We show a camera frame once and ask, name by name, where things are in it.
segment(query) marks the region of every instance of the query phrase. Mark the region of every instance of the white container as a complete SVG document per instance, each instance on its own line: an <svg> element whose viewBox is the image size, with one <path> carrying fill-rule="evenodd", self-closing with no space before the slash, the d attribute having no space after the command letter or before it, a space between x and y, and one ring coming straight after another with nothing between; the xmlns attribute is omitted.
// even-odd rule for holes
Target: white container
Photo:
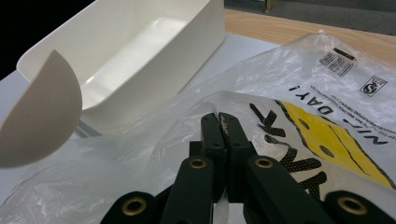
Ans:
<svg viewBox="0 0 396 224"><path fill-rule="evenodd" d="M32 81L58 51L78 79L81 120L109 133L183 88L224 39L223 10L223 0L97 0L26 51L17 70Z"/></svg>

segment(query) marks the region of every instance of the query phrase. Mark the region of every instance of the barcode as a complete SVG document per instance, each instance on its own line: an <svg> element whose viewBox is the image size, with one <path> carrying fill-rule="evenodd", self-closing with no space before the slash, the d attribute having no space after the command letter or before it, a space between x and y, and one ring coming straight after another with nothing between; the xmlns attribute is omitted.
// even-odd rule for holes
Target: barcode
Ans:
<svg viewBox="0 0 396 224"><path fill-rule="evenodd" d="M319 62L329 68L339 77L343 77L355 65L353 61L344 55L339 54L337 51L328 52L325 56L323 56L323 58L319 60Z"/></svg>

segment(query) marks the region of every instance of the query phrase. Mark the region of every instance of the white table surface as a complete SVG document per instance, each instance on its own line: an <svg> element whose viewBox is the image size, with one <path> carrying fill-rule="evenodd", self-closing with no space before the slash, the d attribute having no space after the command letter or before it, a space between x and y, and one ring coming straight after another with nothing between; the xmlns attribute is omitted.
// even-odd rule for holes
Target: white table surface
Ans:
<svg viewBox="0 0 396 224"><path fill-rule="evenodd" d="M223 43L206 61L202 68L190 80L183 90L191 88L205 80L208 80L232 66L233 64L278 47L277 44L264 42L241 35L227 34ZM4 121L12 106L23 95L29 83L18 72L14 71L0 81L0 123ZM85 137L75 131L70 139ZM0 204L2 204L10 192L19 184L24 173L31 164L14 168L0 167Z"/></svg>

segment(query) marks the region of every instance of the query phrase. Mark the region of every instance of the yellow smiley face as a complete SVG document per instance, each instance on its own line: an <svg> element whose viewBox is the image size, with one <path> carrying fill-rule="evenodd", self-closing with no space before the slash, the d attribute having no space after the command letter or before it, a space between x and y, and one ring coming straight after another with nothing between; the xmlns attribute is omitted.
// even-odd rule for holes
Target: yellow smiley face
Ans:
<svg viewBox="0 0 396 224"><path fill-rule="evenodd" d="M392 187L389 178L364 153L349 132L321 116L309 114L300 107L283 103L286 116L296 126L304 145L315 155L357 174Z"/></svg>

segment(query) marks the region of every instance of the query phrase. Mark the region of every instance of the plastic bag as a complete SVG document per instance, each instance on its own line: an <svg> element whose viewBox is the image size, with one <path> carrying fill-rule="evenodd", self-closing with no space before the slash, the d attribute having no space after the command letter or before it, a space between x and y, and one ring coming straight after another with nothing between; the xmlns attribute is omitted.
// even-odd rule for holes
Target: plastic bag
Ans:
<svg viewBox="0 0 396 224"><path fill-rule="evenodd" d="M172 185L208 113L236 116L259 154L313 158L291 175L323 199L337 189L363 195L396 218L394 67L334 36L303 36L236 64L125 124L112 135L67 142L34 165L0 207L0 223L100 223L123 194L156 195ZM268 133L262 118L276 114ZM224 197L214 223L244 223Z"/></svg>

